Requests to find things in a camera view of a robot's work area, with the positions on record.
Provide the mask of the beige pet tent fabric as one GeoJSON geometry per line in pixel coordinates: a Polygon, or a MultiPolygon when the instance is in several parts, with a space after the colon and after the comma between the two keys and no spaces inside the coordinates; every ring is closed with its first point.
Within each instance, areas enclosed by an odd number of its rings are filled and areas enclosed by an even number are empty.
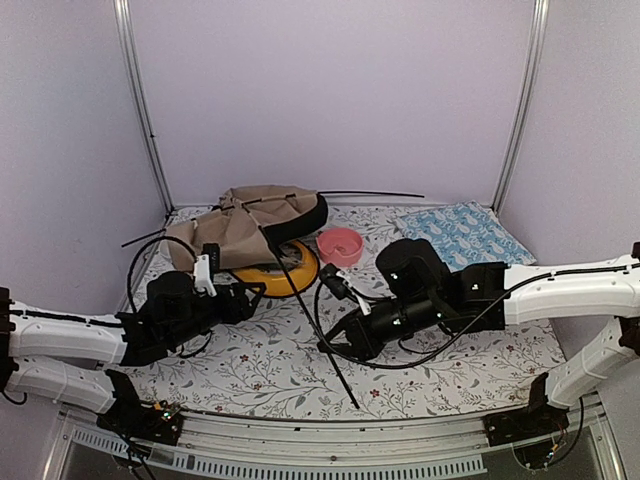
{"type": "Polygon", "coordinates": [[[284,202],[266,202],[263,205],[252,205],[254,215],[263,223],[271,236],[283,233],[283,226],[298,225],[300,222],[290,221],[296,213],[302,213],[304,201],[307,208],[315,206],[315,195],[319,192],[296,186],[258,185],[236,187],[227,190],[209,213],[170,226],[166,234],[178,238],[187,244],[182,247],[170,242],[167,244],[171,262],[175,269],[190,272],[193,270],[193,258],[188,252],[200,255],[206,243],[217,243],[220,246],[220,269],[233,270],[254,265],[274,263],[268,246],[256,228],[256,224],[242,209],[230,208],[229,200],[250,200],[262,196],[286,195],[294,193],[299,200],[287,205],[284,202]],[[277,218],[286,220],[278,228],[274,227],[277,218]]]}

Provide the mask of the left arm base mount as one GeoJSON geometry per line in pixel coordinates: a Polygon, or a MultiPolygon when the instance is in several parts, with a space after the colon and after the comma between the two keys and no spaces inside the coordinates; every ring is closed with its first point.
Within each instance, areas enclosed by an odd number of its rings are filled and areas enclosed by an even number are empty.
{"type": "Polygon", "coordinates": [[[127,375],[110,369],[104,373],[112,383],[115,402],[105,413],[97,415],[99,428],[127,438],[178,444],[184,423],[180,413],[171,413],[167,403],[160,408],[145,406],[127,375]]]}

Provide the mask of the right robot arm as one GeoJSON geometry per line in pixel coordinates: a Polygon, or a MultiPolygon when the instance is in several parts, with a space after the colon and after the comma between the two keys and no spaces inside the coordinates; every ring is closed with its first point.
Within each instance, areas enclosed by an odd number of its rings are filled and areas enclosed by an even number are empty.
{"type": "Polygon", "coordinates": [[[502,331],[544,318],[606,316],[609,321],[570,360],[539,375],[529,387],[517,427],[537,436],[579,398],[639,356],[639,255],[559,267],[476,263],[451,271],[425,239],[401,239],[385,247],[376,267],[392,293],[368,300],[334,265],[321,283],[338,299],[358,302],[318,348],[371,365],[392,341],[441,326],[453,340],[467,333],[502,331]]]}

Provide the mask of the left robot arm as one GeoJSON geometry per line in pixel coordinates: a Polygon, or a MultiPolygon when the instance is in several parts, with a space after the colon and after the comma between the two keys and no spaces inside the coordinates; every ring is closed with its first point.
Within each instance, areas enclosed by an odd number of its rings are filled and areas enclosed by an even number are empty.
{"type": "Polygon", "coordinates": [[[150,281],[137,312],[112,315],[54,313],[11,300],[1,291],[1,388],[49,397],[111,419],[128,434],[148,426],[129,378],[68,364],[96,360],[108,367],[147,366],[219,324],[250,319],[263,297],[263,283],[200,287],[184,272],[150,281]]]}

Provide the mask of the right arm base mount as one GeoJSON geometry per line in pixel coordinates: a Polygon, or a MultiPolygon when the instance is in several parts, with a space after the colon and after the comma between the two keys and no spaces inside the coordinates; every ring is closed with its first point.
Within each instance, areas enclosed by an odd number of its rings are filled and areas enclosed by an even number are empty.
{"type": "Polygon", "coordinates": [[[546,393],[548,377],[548,373],[543,373],[532,382],[526,406],[483,417],[490,446],[519,442],[567,429],[568,409],[556,408],[549,403],[546,393]]]}

